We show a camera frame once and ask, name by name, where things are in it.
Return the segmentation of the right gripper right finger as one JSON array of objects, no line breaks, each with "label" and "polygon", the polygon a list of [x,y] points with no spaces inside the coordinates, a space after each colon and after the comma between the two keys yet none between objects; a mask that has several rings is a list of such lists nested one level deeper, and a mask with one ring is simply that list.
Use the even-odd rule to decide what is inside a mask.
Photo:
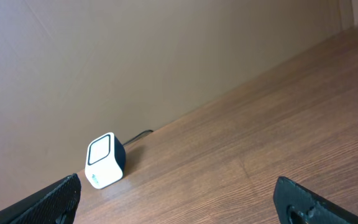
[{"label": "right gripper right finger", "polygon": [[280,176],[273,202],[281,224],[358,224],[358,216]]}]

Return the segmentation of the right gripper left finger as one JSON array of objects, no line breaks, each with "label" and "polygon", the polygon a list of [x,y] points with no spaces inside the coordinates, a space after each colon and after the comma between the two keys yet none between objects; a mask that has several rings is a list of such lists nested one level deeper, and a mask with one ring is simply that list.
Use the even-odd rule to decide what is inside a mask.
[{"label": "right gripper left finger", "polygon": [[80,197],[78,175],[68,175],[1,210],[0,224],[73,224]]}]

